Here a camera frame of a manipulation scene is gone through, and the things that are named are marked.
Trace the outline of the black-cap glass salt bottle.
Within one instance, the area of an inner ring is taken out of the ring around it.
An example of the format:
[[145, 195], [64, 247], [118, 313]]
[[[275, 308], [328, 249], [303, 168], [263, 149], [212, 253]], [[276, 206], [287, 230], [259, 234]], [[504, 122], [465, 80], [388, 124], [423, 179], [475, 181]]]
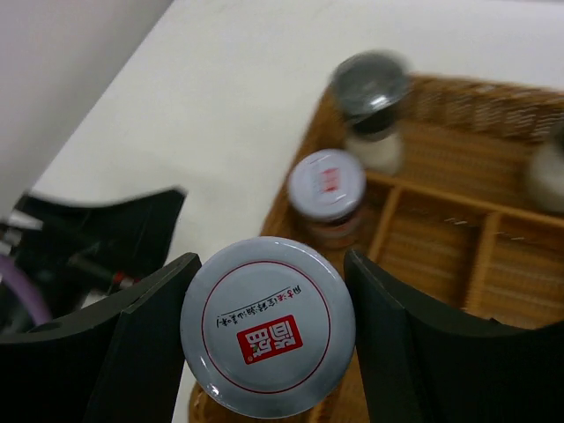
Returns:
[[563, 121], [551, 129], [532, 157], [526, 187], [539, 208], [563, 213]]

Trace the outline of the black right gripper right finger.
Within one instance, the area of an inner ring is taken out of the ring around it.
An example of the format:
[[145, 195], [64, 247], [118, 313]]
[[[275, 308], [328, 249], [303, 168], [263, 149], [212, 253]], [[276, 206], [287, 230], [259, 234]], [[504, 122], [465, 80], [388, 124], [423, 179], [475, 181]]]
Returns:
[[563, 325], [527, 330], [453, 308], [345, 254], [373, 422], [560, 422]]

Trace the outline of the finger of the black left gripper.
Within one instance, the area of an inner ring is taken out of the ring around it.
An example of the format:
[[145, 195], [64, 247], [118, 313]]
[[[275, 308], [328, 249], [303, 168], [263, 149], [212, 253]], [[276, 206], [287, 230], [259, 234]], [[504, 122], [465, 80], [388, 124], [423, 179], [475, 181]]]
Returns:
[[186, 197], [168, 188], [110, 204], [66, 204], [25, 194], [16, 209], [41, 228], [23, 230], [15, 263], [48, 303], [80, 304], [92, 291], [109, 292], [116, 277], [139, 281], [165, 263]]

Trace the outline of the orange-label spice jar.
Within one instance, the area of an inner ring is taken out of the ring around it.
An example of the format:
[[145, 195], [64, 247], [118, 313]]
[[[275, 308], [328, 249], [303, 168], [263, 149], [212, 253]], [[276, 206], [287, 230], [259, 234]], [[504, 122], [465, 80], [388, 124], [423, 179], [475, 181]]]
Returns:
[[286, 188], [301, 225], [328, 249], [354, 244], [362, 220], [365, 171], [353, 155], [340, 149], [313, 152], [296, 164]]

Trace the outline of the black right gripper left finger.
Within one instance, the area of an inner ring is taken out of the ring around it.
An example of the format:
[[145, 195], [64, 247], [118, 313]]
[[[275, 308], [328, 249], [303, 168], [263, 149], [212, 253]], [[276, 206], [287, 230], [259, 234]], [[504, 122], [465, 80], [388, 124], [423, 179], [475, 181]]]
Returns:
[[27, 333], [1, 337], [3, 422], [169, 422], [184, 354], [178, 257], [134, 286]]

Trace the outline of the clear-cap salt grinder bottle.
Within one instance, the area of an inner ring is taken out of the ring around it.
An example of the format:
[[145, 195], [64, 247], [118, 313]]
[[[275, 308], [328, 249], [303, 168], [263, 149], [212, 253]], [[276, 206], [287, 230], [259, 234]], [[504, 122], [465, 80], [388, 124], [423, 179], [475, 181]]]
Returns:
[[345, 124], [345, 149], [362, 166], [394, 175], [404, 163], [399, 107], [410, 88], [404, 61], [395, 53], [369, 50], [332, 72], [330, 92]]

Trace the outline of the white-lid brown spice jar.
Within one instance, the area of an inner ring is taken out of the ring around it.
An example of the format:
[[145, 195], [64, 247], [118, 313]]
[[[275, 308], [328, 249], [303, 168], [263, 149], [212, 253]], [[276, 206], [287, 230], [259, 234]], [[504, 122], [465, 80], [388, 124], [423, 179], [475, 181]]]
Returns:
[[321, 403], [353, 356], [344, 280], [309, 246], [261, 236], [213, 255], [185, 293], [182, 349], [204, 391], [227, 409], [280, 419]]

